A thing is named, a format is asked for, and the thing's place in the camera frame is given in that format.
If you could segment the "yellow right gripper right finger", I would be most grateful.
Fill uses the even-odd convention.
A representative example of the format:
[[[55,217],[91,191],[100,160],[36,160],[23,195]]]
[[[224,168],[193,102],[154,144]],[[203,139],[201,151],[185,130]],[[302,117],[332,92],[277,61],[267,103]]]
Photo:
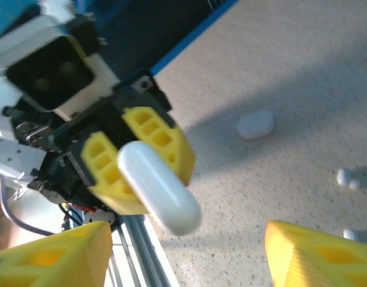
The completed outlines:
[[[265,252],[274,286],[367,287],[367,244],[272,220]]]

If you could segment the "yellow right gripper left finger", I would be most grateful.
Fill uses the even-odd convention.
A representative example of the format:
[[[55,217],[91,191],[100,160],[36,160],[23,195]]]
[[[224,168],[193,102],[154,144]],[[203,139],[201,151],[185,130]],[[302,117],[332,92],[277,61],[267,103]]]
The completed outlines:
[[[110,224],[96,221],[0,251],[0,286],[103,286]]]

